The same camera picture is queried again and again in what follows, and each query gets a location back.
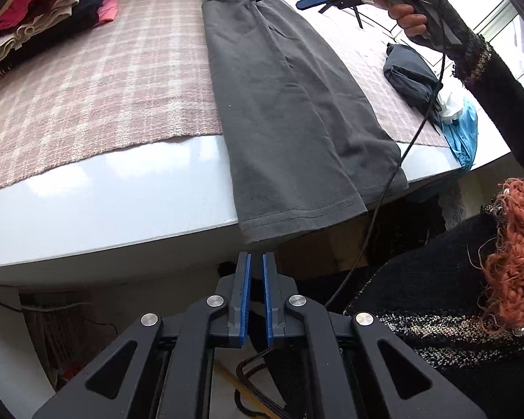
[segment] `sparkly sleeve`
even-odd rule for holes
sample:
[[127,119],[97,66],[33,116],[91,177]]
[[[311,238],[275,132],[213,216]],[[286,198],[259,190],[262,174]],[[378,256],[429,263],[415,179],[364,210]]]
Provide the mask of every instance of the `sparkly sleeve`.
[[524,88],[501,57],[483,41],[456,64],[454,75],[472,92],[524,168]]

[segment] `white table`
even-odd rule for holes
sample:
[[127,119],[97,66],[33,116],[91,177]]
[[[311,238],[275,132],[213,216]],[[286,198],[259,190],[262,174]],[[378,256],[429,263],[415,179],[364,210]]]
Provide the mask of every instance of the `white table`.
[[[480,112],[474,168],[508,151]],[[460,168],[450,149],[422,145],[402,167],[410,183]],[[140,244],[148,241],[157,243]],[[105,251],[117,247],[127,249]],[[110,152],[0,189],[0,284],[148,277],[241,249],[220,135]]]

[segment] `hand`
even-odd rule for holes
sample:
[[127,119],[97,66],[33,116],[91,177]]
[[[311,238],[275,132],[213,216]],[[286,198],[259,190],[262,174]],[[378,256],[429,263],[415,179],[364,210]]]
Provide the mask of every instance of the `hand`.
[[427,32],[427,17],[422,14],[414,14],[414,7],[408,4],[394,4],[388,0],[361,0],[363,3],[372,4],[380,9],[388,11],[391,19],[397,20],[400,28],[406,36],[424,35]]

